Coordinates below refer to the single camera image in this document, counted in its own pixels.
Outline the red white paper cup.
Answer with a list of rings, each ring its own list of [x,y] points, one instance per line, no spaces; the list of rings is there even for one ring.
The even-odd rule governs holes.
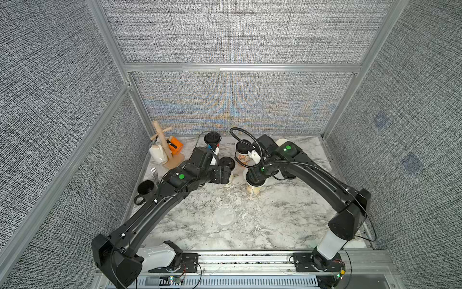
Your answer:
[[[251,157],[248,154],[242,154],[240,152],[237,152],[237,158],[239,162],[242,163],[242,166],[248,165],[251,160]]]

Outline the red paper milk tea cup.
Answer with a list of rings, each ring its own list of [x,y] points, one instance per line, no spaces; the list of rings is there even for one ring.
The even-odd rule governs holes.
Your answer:
[[[220,145],[209,144],[208,149],[212,150],[215,155],[218,155],[220,152]]]

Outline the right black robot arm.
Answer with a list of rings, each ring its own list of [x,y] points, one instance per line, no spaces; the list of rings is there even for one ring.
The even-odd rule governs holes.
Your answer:
[[[334,209],[328,231],[312,253],[313,259],[330,261],[353,238],[368,217],[369,191],[346,185],[316,164],[299,146],[286,141],[278,145],[269,137],[252,144],[260,158],[246,175],[252,186],[281,173],[298,178],[314,189]]]

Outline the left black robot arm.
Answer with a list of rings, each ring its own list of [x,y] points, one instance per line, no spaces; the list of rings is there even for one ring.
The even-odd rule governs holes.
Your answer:
[[[202,169],[186,164],[168,171],[161,181],[157,198],[147,201],[108,236],[98,234],[92,240],[96,267],[116,288],[128,288],[143,268],[144,258],[137,252],[160,220],[201,185],[228,184],[231,174],[230,167],[219,165]]]

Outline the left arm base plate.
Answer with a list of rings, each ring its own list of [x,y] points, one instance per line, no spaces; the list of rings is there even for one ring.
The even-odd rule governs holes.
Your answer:
[[[167,267],[149,267],[149,273],[196,273],[198,268],[199,254],[183,253],[181,257],[175,257],[173,263]]]

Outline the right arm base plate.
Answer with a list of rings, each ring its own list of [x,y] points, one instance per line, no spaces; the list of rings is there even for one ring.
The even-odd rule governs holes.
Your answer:
[[[289,257],[297,272],[327,272],[341,273],[345,271],[346,265],[337,253],[332,260],[325,259],[322,255],[313,253],[294,253]]]

